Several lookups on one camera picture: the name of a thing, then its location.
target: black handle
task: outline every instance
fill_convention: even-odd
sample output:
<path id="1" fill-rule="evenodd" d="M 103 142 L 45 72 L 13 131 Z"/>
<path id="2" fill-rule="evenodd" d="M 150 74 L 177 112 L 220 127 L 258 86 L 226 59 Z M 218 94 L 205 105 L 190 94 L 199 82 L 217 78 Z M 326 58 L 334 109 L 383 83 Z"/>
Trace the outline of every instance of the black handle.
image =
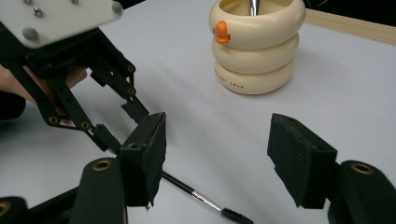
<path id="1" fill-rule="evenodd" d="M 191 188 L 190 186 L 184 184 L 183 182 L 179 181 L 178 179 L 174 178 L 173 176 L 169 175 L 165 171 L 163 171 L 163 178 L 172 184 L 176 185 L 178 188 L 186 191 L 189 194 L 192 194 L 194 192 L 194 189 Z"/>

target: hand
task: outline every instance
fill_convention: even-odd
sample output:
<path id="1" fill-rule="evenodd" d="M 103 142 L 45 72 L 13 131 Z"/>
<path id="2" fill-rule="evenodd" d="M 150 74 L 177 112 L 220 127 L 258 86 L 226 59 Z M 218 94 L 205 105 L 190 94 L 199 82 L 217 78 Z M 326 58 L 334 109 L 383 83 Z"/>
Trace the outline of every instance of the hand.
<path id="1" fill-rule="evenodd" d="M 49 97 L 49 100 L 54 105 L 55 109 L 60 115 L 67 115 L 64 111 L 62 105 L 58 102 L 55 95 L 48 83 L 38 77 L 29 67 L 23 67 L 24 70 L 29 74 L 29 76 L 35 81 L 37 86 Z M 76 86 L 80 81 L 82 81 L 87 76 L 87 71 L 84 68 L 75 68 L 67 76 L 65 83 L 71 89 Z M 27 90 L 22 86 L 22 84 L 11 74 L 9 70 L 0 65 L 0 91 L 6 91 L 15 93 L 26 100 L 35 104 L 35 99 L 27 92 Z"/>

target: metal rod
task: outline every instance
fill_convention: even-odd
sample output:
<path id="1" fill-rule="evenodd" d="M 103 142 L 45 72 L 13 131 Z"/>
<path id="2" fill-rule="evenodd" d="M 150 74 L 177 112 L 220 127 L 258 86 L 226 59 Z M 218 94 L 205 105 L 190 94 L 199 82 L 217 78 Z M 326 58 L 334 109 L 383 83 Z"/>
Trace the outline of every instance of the metal rod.
<path id="1" fill-rule="evenodd" d="M 250 0 L 250 16 L 260 14 L 260 0 Z"/>

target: robotic arm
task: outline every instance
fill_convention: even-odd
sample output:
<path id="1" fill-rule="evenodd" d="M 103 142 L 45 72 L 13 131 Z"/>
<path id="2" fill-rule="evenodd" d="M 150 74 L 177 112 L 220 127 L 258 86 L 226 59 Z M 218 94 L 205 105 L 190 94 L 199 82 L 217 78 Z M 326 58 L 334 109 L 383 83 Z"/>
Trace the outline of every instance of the robotic arm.
<path id="1" fill-rule="evenodd" d="M 27 209 L 21 198 L 0 199 L 0 223 L 127 223 L 126 206 L 153 204 L 165 160 L 165 114 L 150 115 L 137 99 L 134 65 L 98 28 L 119 18 L 124 8 L 140 2 L 143 1 L 0 2 L 0 63 L 32 95 L 43 120 L 51 127 L 82 131 L 103 151 L 117 155 L 115 159 L 88 164 L 78 188 L 38 207 Z M 16 10 L 22 18 L 12 20 Z M 48 82 L 67 112 L 66 117 L 55 110 L 24 66 Z M 124 143 L 105 125 L 94 125 L 65 84 L 65 77 L 74 67 L 90 68 L 97 83 L 108 85 L 125 99 L 122 108 L 138 125 Z M 74 125 L 64 125 L 62 119 L 69 119 Z"/>

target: black plastic part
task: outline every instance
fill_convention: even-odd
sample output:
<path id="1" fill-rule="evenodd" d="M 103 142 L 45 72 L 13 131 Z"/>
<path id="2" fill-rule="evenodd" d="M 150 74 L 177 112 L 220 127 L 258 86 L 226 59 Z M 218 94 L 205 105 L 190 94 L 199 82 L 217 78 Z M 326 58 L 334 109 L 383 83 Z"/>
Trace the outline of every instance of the black plastic part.
<path id="1" fill-rule="evenodd" d="M 136 123 L 139 123 L 143 118 L 145 118 L 149 112 L 142 105 L 142 103 L 134 98 L 132 101 L 127 102 L 125 105 L 121 106 L 125 112 L 133 119 Z"/>
<path id="2" fill-rule="evenodd" d="M 92 132 L 97 136 L 98 139 L 101 139 L 103 142 L 106 142 L 106 146 L 109 151 L 113 154 L 118 154 L 120 152 L 120 142 L 117 140 L 114 135 L 107 129 L 107 127 L 103 124 L 98 124 Z"/>
<path id="3" fill-rule="evenodd" d="M 298 120 L 273 114 L 267 154 L 297 206 L 323 208 L 337 151 Z"/>
<path id="4" fill-rule="evenodd" d="M 122 167 L 128 206 L 153 205 L 165 161 L 165 118 L 164 113 L 146 117 L 120 148 L 117 159 Z"/>
<path id="5" fill-rule="evenodd" d="M 26 201 L 19 197 L 0 199 L 1 224 L 30 224 Z"/>
<path id="6" fill-rule="evenodd" d="M 119 161 L 104 158 L 84 168 L 69 224 L 127 223 Z"/>
<path id="7" fill-rule="evenodd" d="M 77 195 L 77 188 L 60 194 L 29 210 L 32 223 L 67 224 Z"/>
<path id="8" fill-rule="evenodd" d="M 338 181 L 353 223 L 396 223 L 396 189 L 380 170 L 361 161 L 344 161 Z"/>

